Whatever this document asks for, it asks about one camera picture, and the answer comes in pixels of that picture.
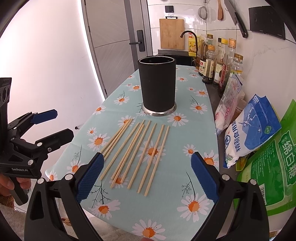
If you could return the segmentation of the person's left hand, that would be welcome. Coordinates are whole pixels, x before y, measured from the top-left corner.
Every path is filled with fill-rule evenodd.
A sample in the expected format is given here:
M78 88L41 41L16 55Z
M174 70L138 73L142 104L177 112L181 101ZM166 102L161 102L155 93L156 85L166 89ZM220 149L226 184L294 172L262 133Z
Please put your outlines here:
M30 179L17 178L17 181L19 182L20 187L22 189L30 189L30 187L31 187L31 180ZM9 177L7 177L3 174L0 174L0 195L1 196L10 196L11 195L10 191L14 190L14 188L15 188L15 185L14 185L13 181Z

